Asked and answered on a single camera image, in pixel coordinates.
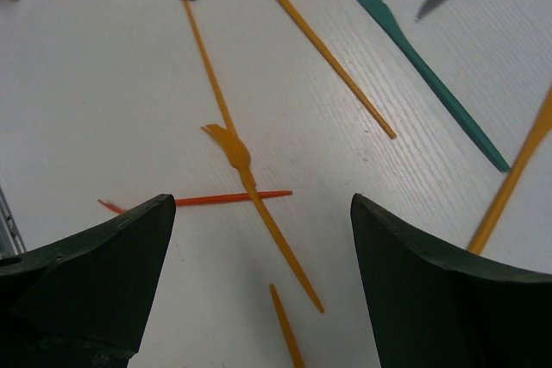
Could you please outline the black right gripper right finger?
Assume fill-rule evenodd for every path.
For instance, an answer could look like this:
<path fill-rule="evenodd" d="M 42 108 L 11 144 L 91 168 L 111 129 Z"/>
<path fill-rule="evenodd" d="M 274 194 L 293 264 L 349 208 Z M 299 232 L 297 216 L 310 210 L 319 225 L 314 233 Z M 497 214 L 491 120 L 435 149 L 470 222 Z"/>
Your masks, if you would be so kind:
<path fill-rule="evenodd" d="M 363 195 L 350 217 L 382 366 L 550 366 L 549 274 L 470 253 Z"/>

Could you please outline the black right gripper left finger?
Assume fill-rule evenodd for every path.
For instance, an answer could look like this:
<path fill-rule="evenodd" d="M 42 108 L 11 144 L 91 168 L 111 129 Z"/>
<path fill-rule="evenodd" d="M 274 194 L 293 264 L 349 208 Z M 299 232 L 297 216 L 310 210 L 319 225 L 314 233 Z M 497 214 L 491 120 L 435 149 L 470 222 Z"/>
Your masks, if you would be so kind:
<path fill-rule="evenodd" d="M 176 214 L 170 194 L 1 261 L 3 367 L 126 367 L 141 341 Z"/>

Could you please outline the dark orange plastic fork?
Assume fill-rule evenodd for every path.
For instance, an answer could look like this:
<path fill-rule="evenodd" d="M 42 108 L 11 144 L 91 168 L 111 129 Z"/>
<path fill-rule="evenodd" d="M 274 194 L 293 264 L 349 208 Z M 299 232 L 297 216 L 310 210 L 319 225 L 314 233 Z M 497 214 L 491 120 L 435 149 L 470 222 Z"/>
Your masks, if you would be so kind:
<path fill-rule="evenodd" d="M 258 193 L 260 199 L 267 198 L 276 198 L 283 196 L 291 196 L 293 192 L 291 190 L 270 190 L 270 191 L 261 191 Z M 233 194 L 222 194 L 222 195 L 213 195 L 213 196 L 199 196 L 199 197 L 187 197 L 187 198 L 177 198 L 175 200 L 175 205 L 177 207 L 187 207 L 187 206 L 199 206 L 199 205 L 210 205 L 210 204 L 224 204 L 224 203 L 240 203 L 250 201 L 251 197 L 248 193 L 233 193 Z M 127 210 L 117 206 L 116 204 L 104 201 L 101 199 L 97 200 L 101 205 L 103 205 L 108 210 L 122 214 Z"/>

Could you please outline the small orange plastic fork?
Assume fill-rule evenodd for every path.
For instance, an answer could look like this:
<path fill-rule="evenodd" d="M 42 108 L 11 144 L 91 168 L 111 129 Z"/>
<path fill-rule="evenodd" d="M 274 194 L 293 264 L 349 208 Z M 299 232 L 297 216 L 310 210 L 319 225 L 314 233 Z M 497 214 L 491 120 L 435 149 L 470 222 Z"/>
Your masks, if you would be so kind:
<path fill-rule="evenodd" d="M 295 368 L 305 368 L 302 353 L 300 352 L 294 332 L 292 331 L 292 326 L 286 315 L 283 303 L 280 300 L 279 293 L 274 284 L 269 284 L 269 290 L 293 366 Z"/>

